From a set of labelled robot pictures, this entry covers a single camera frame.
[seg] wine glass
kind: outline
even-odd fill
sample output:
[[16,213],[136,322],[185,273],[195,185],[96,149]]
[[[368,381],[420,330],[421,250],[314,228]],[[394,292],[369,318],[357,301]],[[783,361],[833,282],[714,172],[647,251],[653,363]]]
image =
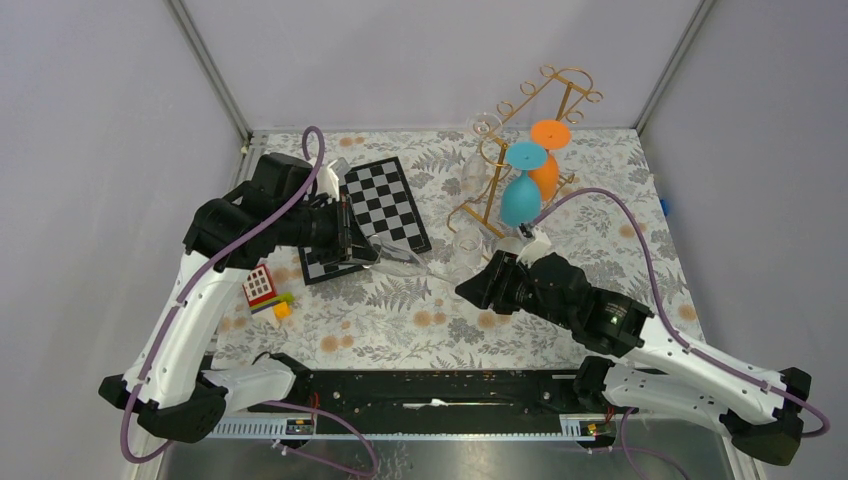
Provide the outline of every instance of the wine glass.
[[503,126],[498,115],[489,112],[475,113],[468,117],[465,126],[477,138],[484,138],[488,134]]
[[464,303],[465,299],[456,294],[456,286],[474,276],[474,271],[467,265],[457,265],[448,272],[448,282],[445,292],[455,304]]
[[542,211],[542,192],[527,171],[542,167],[547,160],[548,152],[533,142],[515,143],[507,149],[506,162],[522,172],[501,196],[501,220],[506,225],[518,227]]
[[483,234],[477,227],[466,227],[453,235],[453,259],[452,261],[477,268],[483,259]]
[[401,278],[429,275],[439,280],[453,283],[447,275],[431,270],[423,258],[405,245],[391,240],[385,240],[378,235],[372,235],[368,238],[368,241],[377,250],[378,255],[375,264],[365,266],[369,270]]
[[482,195],[489,186],[491,180],[486,160],[482,155],[475,152],[465,159],[462,165],[462,176],[460,177],[460,191],[462,200],[472,200]]
[[531,170],[528,176],[536,182],[542,192],[542,200],[548,201],[554,197],[559,184],[559,165],[551,150],[564,148],[571,141],[571,130],[557,120],[542,120],[536,122],[530,129],[533,143],[548,151],[548,160],[539,168]]

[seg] table surface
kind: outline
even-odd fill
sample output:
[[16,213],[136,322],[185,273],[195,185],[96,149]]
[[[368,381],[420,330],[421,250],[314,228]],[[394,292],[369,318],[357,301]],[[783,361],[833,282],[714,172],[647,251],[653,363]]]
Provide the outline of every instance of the table surface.
[[[527,132],[508,135],[529,138]],[[361,165],[400,158],[433,245],[422,257],[433,270],[446,271],[452,239],[446,219],[459,204],[462,162],[476,139],[458,131],[344,132],[327,133],[326,143],[327,161]],[[300,157],[300,134],[270,135],[265,151]],[[554,154],[561,171],[575,173],[566,191],[594,186],[621,196],[648,240],[672,323],[703,339],[636,132],[575,130],[571,143]],[[471,224],[466,214],[458,217],[460,224]],[[639,241],[614,203],[595,194],[577,197],[542,226],[554,250],[583,268],[594,285],[656,311]],[[494,236],[482,230],[492,245]],[[277,329],[252,318],[238,295],[218,327],[213,368],[244,365],[263,351],[285,352],[313,369],[577,368],[587,355],[568,331],[525,312],[499,316],[455,303],[432,277],[361,271],[307,287],[294,248],[278,248],[267,264],[277,290],[294,295],[294,313]]]

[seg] clear wine glass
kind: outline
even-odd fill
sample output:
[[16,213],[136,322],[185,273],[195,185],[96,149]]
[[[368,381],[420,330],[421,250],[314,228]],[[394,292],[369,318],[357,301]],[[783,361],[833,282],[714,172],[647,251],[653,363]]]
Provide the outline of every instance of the clear wine glass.
[[483,259],[483,233],[474,226],[463,228],[453,235],[453,258],[456,262],[471,269],[480,266]]
[[464,303],[465,299],[456,294],[456,286],[474,276],[474,271],[466,265],[457,265],[448,272],[445,292],[455,304]]
[[402,245],[391,240],[385,240],[379,235],[368,238],[371,245],[377,250],[377,262],[365,268],[375,272],[385,273],[393,277],[423,277],[432,276],[448,283],[453,283],[447,275],[434,272],[423,258]]
[[491,177],[486,160],[477,152],[469,155],[462,165],[460,191],[463,200],[473,200],[486,191]]
[[481,112],[468,117],[468,120],[465,121],[465,126],[475,137],[482,139],[489,133],[501,128],[503,123],[498,115]]

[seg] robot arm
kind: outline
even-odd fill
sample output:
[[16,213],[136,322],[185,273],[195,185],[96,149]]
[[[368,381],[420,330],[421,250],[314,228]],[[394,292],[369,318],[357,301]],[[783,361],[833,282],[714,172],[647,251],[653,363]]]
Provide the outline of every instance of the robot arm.
[[806,400],[810,377],[798,369],[763,369],[679,334],[683,348],[645,305],[617,292],[593,287],[583,270],[557,254],[529,266],[496,252],[477,276],[456,292],[478,308],[500,314],[520,309],[572,333],[594,353],[632,360],[667,375],[647,375],[588,357],[578,382],[587,406],[632,406],[671,413],[729,436],[749,455],[786,465],[800,444],[800,408],[771,389],[760,389],[707,362],[697,349],[725,365]]
[[[294,375],[274,360],[198,373],[224,309],[241,292],[250,271],[278,245],[311,247],[326,264],[372,264],[377,260],[378,253],[359,230],[346,197],[329,202],[326,195],[313,192],[311,203],[296,205],[224,257],[198,279],[189,297],[177,302],[178,294],[201,266],[288,201],[311,169],[309,163],[287,155],[263,155],[251,180],[198,209],[184,240],[186,253],[179,274],[150,339],[134,364],[123,375],[105,378],[99,391],[123,409],[129,392],[141,383],[133,411],[139,414],[139,425],[151,434],[196,442],[224,414],[286,397]],[[170,328],[154,349],[175,307]],[[152,368],[143,382],[137,380],[153,350],[158,354]]]

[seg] checkerboard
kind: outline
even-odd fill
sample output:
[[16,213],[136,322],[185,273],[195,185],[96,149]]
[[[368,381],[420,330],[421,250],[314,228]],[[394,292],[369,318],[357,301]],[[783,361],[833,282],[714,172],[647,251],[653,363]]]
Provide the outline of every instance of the checkerboard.
[[[353,167],[340,180],[340,188],[349,195],[356,222],[366,237],[379,234],[405,242],[415,253],[432,248],[397,157]],[[299,248],[298,253],[307,285],[363,269],[358,265],[321,265],[309,248]]]

